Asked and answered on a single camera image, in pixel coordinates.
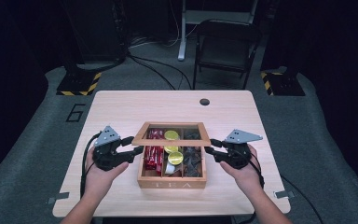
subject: wooden box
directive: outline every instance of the wooden box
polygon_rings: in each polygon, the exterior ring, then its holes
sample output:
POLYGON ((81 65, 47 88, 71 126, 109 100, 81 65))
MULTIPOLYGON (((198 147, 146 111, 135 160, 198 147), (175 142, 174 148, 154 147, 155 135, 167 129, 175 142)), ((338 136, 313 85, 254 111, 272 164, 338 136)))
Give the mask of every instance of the wooden box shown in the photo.
POLYGON ((135 135, 132 144, 145 147, 138 171, 141 189, 205 188, 207 177, 204 147, 210 146, 211 141, 203 123, 146 122, 135 135), (181 156, 182 162, 176 164, 181 156), (155 164, 150 162, 152 158, 154 161, 161 161, 160 172, 158 165, 156 169, 150 165, 155 164))

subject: gray carpet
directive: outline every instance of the gray carpet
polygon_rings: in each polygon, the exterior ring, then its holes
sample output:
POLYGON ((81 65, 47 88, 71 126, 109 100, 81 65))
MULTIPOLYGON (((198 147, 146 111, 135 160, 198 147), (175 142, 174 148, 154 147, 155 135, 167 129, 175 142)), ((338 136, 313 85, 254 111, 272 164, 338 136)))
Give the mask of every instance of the gray carpet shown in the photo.
MULTIPOLYGON (((184 62, 177 61, 178 43, 169 48, 161 44, 147 44, 131 48, 130 51, 136 56, 173 65, 187 74, 191 81, 194 44, 193 40, 188 41, 184 62)), ((262 56, 263 47, 256 55, 247 90, 255 97, 281 174, 305 193, 324 223, 358 223, 358 180, 326 130, 315 89, 305 77, 299 75, 305 97, 268 96, 259 71, 262 56)), ((85 67, 101 65, 105 63, 88 63, 85 67)), ((175 88, 179 86, 181 75, 178 72, 158 64, 153 66, 175 88)), ((52 215, 54 204, 47 203, 47 199, 60 190, 95 94, 56 95, 56 88, 64 74, 63 68, 46 73, 49 82, 46 98, 0 165, 0 223, 60 221, 52 215), (76 110, 83 111, 80 121, 66 122, 76 104, 76 110)), ((205 70, 200 81, 208 80, 206 75, 215 76, 214 82, 218 80, 217 73, 205 70)), ((228 84, 240 86, 236 77, 231 76, 232 81, 228 84)), ((156 74, 127 59, 120 66, 103 72, 96 91, 168 89, 169 86, 156 74)), ((188 89, 183 80, 180 90, 188 89)), ((197 89, 227 88, 198 83, 197 89)), ((290 200, 292 209, 287 216, 294 223, 319 223, 304 197, 287 182, 283 183, 287 190, 296 195, 290 200)), ((245 219, 246 217, 234 217, 233 223, 245 219)))

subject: black chair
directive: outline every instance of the black chair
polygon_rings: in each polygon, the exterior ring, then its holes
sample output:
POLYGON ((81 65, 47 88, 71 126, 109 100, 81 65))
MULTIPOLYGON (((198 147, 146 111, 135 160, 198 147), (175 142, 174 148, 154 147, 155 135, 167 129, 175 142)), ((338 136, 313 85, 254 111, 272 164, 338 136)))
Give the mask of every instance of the black chair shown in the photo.
POLYGON ((207 20, 198 25, 193 90, 202 67, 245 74, 244 90, 262 34, 253 24, 207 20))

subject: yellow round object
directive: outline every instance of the yellow round object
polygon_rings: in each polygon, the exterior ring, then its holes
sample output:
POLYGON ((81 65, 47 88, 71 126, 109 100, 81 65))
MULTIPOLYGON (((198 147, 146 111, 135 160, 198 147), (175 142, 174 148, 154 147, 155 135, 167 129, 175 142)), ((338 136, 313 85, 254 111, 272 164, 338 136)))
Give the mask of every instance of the yellow round object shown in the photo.
POLYGON ((164 147, 164 150, 168 153, 171 154, 172 152, 178 151, 179 147, 164 147))
POLYGON ((181 152, 172 152, 168 156, 168 162, 172 165, 178 165, 183 161, 183 154, 181 152))
POLYGON ((179 134, 176 131, 167 131, 164 134, 165 139, 167 140, 177 140, 179 139, 179 134))

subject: forearm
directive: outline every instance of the forearm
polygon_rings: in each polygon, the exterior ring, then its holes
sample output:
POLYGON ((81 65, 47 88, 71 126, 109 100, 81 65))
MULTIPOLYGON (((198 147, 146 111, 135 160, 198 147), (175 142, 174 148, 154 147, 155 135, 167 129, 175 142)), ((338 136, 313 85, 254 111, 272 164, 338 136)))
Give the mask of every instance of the forearm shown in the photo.
POLYGON ((245 194, 251 201, 260 223, 292 223, 261 188, 245 194))
POLYGON ((99 203, 99 201, 85 195, 62 220, 61 224, 90 224, 99 203))

